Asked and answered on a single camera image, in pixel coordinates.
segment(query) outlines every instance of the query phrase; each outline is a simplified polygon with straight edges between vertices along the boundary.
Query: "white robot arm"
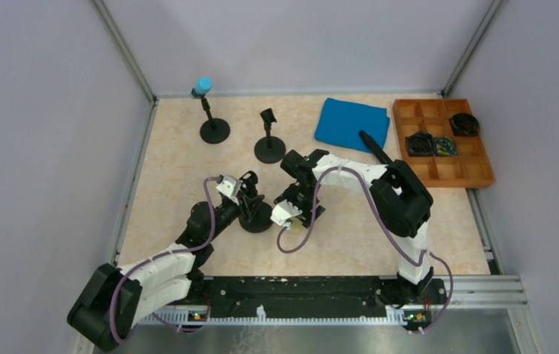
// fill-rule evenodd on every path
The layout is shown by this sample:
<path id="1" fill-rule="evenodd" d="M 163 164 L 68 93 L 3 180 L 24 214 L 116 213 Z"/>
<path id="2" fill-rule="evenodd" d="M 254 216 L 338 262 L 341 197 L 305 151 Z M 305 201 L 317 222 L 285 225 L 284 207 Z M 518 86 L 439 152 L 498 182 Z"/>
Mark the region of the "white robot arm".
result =
<path id="1" fill-rule="evenodd" d="M 187 296 L 199 296 L 204 278 L 199 267 L 214 250 L 213 238 L 236 219 L 249 232 L 272 225 L 271 206 L 257 193 L 255 173 L 217 180 L 220 205 L 213 207 L 206 190 L 208 201 L 193 206 L 186 229 L 170 246 L 134 264 L 116 268 L 106 263 L 97 268 L 69 311 L 67 322 L 109 351 L 155 310 Z"/>
<path id="2" fill-rule="evenodd" d="M 316 182 L 320 180 L 322 185 L 362 192 L 361 182 L 354 174 L 357 173 L 364 180 L 381 220 L 400 249 L 415 263 L 420 262 L 421 253 L 427 249 L 429 207 L 433 199 L 405 162 L 361 164 L 323 150 L 315 150 L 305 157 L 292 150 L 284 158 L 282 169 L 296 178 L 297 183 L 276 198 L 271 215 L 275 224 L 287 229 L 293 222 L 311 225 Z M 315 218 L 323 211 L 322 206 L 317 206 Z M 416 285 L 417 292 L 427 286 L 432 274 L 427 257 L 419 266 L 411 264 L 405 257 L 400 258 L 399 276 Z"/>

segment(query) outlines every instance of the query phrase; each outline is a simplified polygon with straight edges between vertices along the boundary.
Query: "gray wall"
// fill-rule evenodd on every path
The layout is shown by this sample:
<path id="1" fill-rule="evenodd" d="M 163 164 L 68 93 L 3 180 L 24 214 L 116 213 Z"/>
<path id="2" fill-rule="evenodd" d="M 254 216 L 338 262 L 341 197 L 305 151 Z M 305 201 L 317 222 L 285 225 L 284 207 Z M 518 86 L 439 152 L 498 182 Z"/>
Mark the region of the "gray wall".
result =
<path id="1" fill-rule="evenodd" d="M 152 89 L 439 91 L 490 0 L 107 0 Z"/>
<path id="2" fill-rule="evenodd" d="M 0 1 L 0 353 L 70 351 L 147 110 L 89 1 Z"/>
<path id="3" fill-rule="evenodd" d="M 482 124 L 496 183 L 480 195 L 505 269 L 559 353 L 559 1 L 509 1 L 455 96 Z"/>

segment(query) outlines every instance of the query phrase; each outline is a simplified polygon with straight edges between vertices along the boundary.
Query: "blue cylinder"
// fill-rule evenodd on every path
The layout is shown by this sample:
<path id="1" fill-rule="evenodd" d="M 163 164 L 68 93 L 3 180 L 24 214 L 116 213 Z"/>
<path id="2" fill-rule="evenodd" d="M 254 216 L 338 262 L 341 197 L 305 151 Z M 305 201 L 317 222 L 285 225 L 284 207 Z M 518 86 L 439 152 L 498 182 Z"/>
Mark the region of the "blue cylinder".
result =
<path id="1" fill-rule="evenodd" d="M 212 79 L 209 77 L 202 77 L 197 80 L 197 84 L 195 84 L 195 93 L 199 96 L 203 96 L 207 94 L 210 89 L 212 89 Z"/>

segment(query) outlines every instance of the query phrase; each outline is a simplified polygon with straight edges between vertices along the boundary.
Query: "blue towel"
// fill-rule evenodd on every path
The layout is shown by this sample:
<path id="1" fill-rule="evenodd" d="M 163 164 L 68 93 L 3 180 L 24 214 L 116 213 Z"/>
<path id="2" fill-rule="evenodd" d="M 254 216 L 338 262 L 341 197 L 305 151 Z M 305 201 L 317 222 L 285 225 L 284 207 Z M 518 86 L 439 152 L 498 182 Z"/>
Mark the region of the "blue towel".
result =
<path id="1" fill-rule="evenodd" d="M 358 132 L 366 131 L 383 147 L 389 126 L 390 118 L 385 108 L 328 98 L 323 104 L 314 139 L 370 153 Z"/>

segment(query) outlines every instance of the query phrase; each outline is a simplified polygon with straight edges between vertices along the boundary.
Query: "wooden tray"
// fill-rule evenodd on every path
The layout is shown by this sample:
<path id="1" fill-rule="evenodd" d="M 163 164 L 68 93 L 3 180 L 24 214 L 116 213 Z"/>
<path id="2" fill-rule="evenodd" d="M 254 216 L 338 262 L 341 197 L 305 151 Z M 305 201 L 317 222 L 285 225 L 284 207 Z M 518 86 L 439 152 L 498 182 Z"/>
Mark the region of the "wooden tray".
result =
<path id="1" fill-rule="evenodd" d="M 449 118 L 461 112 L 473 113 L 467 100 L 396 100 L 392 106 L 401 158 L 426 187 L 483 188 L 495 181 L 481 138 L 451 130 Z M 458 156 L 410 156 L 406 138 L 418 131 L 453 138 Z"/>

